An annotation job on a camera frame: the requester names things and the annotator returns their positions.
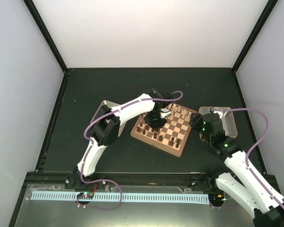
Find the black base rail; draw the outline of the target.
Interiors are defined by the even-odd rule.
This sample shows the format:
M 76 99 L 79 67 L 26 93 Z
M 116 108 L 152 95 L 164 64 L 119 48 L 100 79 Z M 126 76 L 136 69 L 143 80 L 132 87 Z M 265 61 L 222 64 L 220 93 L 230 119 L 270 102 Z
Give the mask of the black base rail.
M 86 181 L 99 180 L 97 188 L 104 188 L 105 184 L 112 185 L 108 180 L 116 182 L 120 186 L 175 186 L 188 187 L 193 191 L 217 190 L 213 183 L 213 178 L 207 174 L 134 174 L 134 173 L 96 173 L 88 177 Z M 74 173 L 43 173 L 28 172 L 25 184 L 63 184 L 67 189 L 93 189 L 94 186 L 83 183 L 79 174 Z

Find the pink metal tray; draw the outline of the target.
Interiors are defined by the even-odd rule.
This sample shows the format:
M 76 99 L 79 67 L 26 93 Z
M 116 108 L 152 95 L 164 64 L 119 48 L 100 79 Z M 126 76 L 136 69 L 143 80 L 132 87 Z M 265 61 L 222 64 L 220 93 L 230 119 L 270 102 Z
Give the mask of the pink metal tray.
M 96 110 L 94 116 L 92 117 L 90 123 L 94 122 L 98 117 L 100 117 L 102 115 L 100 113 L 100 110 L 101 110 L 101 108 L 103 106 L 106 106 L 109 110 L 113 110 L 113 108 L 116 107 L 116 106 L 119 106 L 119 104 L 111 102 L 111 101 L 108 101 L 108 100 L 103 100 L 102 103 L 99 105 L 98 109 Z M 125 125 L 126 125 L 125 122 L 120 124 L 119 131 L 118 131 L 118 137 L 121 136 L 121 134 L 122 134 L 122 132 L 124 130 Z

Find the yellow metal tray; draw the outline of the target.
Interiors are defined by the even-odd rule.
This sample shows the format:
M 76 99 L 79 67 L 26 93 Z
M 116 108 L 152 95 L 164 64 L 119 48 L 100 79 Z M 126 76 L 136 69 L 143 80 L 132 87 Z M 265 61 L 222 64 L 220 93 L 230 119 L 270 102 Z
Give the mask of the yellow metal tray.
M 238 132 L 236 123 L 230 107 L 202 106 L 199 108 L 198 113 L 201 115 L 205 115 L 207 113 L 218 114 L 219 118 L 222 120 L 225 134 L 234 139 L 237 137 Z

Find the black frame post left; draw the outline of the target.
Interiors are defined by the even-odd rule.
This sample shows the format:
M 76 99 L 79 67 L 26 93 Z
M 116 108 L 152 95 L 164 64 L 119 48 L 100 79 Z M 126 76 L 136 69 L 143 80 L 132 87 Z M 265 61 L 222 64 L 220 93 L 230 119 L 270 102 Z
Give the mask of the black frame post left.
M 68 67 L 66 66 L 52 36 L 50 35 L 36 5 L 32 0 L 23 0 L 24 4 L 26 5 L 28 11 L 30 12 L 33 20 L 35 21 L 37 27 L 39 28 L 42 36 L 44 37 L 47 45 L 49 46 L 51 52 L 53 53 L 57 63 L 59 64 L 61 70 L 63 72 L 66 72 L 68 70 Z

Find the black frame post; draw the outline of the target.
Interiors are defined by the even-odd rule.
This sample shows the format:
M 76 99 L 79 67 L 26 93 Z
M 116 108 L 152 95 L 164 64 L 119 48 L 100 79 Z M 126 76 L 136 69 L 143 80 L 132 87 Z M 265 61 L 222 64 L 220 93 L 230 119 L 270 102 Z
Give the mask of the black frame post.
M 232 71 L 236 73 L 240 68 L 241 64 L 243 63 L 245 57 L 247 56 L 248 52 L 250 51 L 253 43 L 255 42 L 256 38 L 260 34 L 263 26 L 265 25 L 266 21 L 268 20 L 270 14 L 274 10 L 278 0 L 268 0 L 264 9 L 262 10 L 256 24 L 254 25 L 250 35 L 248 36 L 242 50 L 240 51 L 233 67 Z
M 68 67 L 66 66 L 52 36 L 50 35 L 36 5 L 32 0 L 23 0 L 24 4 L 26 5 L 28 11 L 30 12 L 33 20 L 35 21 L 37 27 L 39 28 L 42 36 L 44 37 L 47 45 L 49 46 L 51 52 L 53 53 L 57 63 L 59 64 L 61 70 L 63 72 L 66 72 L 68 70 Z

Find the white chess pieces row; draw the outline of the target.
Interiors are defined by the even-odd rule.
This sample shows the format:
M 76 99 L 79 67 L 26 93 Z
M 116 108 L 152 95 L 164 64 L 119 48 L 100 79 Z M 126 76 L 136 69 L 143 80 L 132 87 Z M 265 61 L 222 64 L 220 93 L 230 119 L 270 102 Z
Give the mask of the white chess pieces row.
M 191 116 L 195 113 L 194 110 L 172 103 L 168 106 L 168 109 L 171 111 L 170 120 L 179 122 L 179 120 L 190 121 Z

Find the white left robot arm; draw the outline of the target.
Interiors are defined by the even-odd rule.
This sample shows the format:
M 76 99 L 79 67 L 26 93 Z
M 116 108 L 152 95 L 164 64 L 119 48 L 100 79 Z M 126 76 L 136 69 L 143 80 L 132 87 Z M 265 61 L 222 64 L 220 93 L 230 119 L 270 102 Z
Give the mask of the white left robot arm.
M 123 124 L 138 115 L 146 114 L 144 117 L 146 125 L 159 130 L 171 114 L 171 111 L 163 112 L 163 109 L 174 101 L 173 94 L 170 92 L 162 95 L 155 89 L 148 89 L 127 103 L 113 107 L 107 105 L 100 107 L 95 119 L 84 131 L 84 137 L 89 144 L 83 158 L 77 164 L 80 173 L 76 176 L 75 183 L 82 189 L 91 186 L 91 175 L 94 174 L 101 155 L 119 137 Z

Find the wooden chess board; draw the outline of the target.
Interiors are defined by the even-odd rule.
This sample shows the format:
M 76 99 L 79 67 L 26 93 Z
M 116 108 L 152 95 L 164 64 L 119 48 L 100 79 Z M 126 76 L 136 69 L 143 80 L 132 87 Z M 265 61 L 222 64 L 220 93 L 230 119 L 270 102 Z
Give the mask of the wooden chess board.
M 191 131 L 189 121 L 187 122 L 181 119 L 179 122 L 176 122 L 167 118 L 167 123 L 163 128 L 158 131 L 154 130 L 154 133 L 157 134 L 157 138 L 154 139 L 154 133 L 151 132 L 151 127 L 148 126 L 149 129 L 145 130 L 145 126 L 147 125 L 144 121 L 145 116 L 146 114 L 140 115 L 131 131 L 131 136 L 174 156 L 180 157 Z M 163 136 L 162 141 L 159 141 L 160 135 Z

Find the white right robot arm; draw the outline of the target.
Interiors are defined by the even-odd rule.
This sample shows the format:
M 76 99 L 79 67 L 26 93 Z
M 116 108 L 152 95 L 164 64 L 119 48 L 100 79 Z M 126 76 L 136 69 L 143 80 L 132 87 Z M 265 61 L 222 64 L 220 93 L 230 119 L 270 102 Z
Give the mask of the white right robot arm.
M 236 140 L 226 135 L 219 115 L 196 114 L 189 125 L 201 135 L 206 149 L 236 175 L 215 171 L 206 178 L 207 188 L 230 195 L 251 216 L 254 226 L 284 227 L 284 196 L 254 167 Z

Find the black frame post right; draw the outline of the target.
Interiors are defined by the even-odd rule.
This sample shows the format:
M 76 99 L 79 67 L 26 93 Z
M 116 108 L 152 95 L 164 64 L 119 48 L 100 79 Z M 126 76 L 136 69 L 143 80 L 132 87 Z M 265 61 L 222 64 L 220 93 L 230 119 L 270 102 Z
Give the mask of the black frame post right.
M 263 26 L 265 25 L 266 21 L 268 20 L 270 14 L 274 10 L 278 0 L 268 0 L 264 9 L 262 10 L 256 24 L 254 25 L 250 35 L 248 36 L 242 50 L 240 51 L 233 67 L 232 71 L 236 73 L 240 68 L 241 64 L 243 63 L 245 57 L 247 56 L 248 52 L 250 51 L 253 43 L 255 42 L 256 38 L 260 34 Z

